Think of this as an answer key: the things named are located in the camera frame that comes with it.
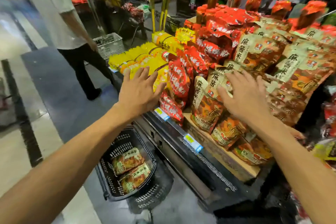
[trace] black shoe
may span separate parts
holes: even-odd
[[[90,95],[90,97],[86,96],[86,98],[90,101],[95,100],[96,98],[98,98],[102,93],[102,90],[100,88],[95,89],[95,91],[93,92],[92,95]]]

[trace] hand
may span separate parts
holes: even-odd
[[[268,119],[271,114],[266,103],[266,89],[261,76],[257,81],[246,71],[225,74],[233,88],[231,98],[222,86],[217,90],[227,110],[249,126]]]
[[[93,50],[94,52],[98,52],[98,46],[95,43],[94,40],[92,40],[91,38],[87,41],[87,43],[90,45],[91,50]]]
[[[154,93],[153,84],[158,76],[157,72],[154,72],[148,77],[149,67],[139,68],[133,79],[129,78],[130,72],[130,69],[125,70],[118,104],[125,112],[128,112],[132,118],[135,118],[145,112],[153,110],[160,99],[166,83],[161,83]]]

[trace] white shirt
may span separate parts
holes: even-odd
[[[41,14],[44,23],[50,32],[51,39],[57,49],[71,50],[81,47],[86,43],[82,37],[78,37],[67,26],[61,17],[61,13],[74,10],[71,0],[31,0]],[[77,12],[74,14],[78,22],[84,28]]]

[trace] floor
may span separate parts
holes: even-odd
[[[32,167],[104,115],[118,95],[110,82],[88,65],[94,85],[101,87],[103,94],[93,102],[86,100],[73,70],[53,47],[42,18],[27,0],[0,0],[0,60],[0,78],[4,80],[0,96],[12,95],[7,110],[0,111],[1,196]],[[215,223],[171,172],[172,189],[153,210],[153,222]],[[93,170],[53,223],[124,224],[137,218],[126,201],[104,200]]]

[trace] black pants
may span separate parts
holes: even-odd
[[[106,66],[105,60],[99,55],[99,53],[91,50],[89,44],[84,44],[79,48],[72,50],[58,51],[67,60],[69,65],[74,69],[77,80],[82,86],[86,97],[90,98],[95,93],[95,87],[86,72],[84,61],[87,61],[90,65],[97,68],[107,79],[113,82],[111,71]]]

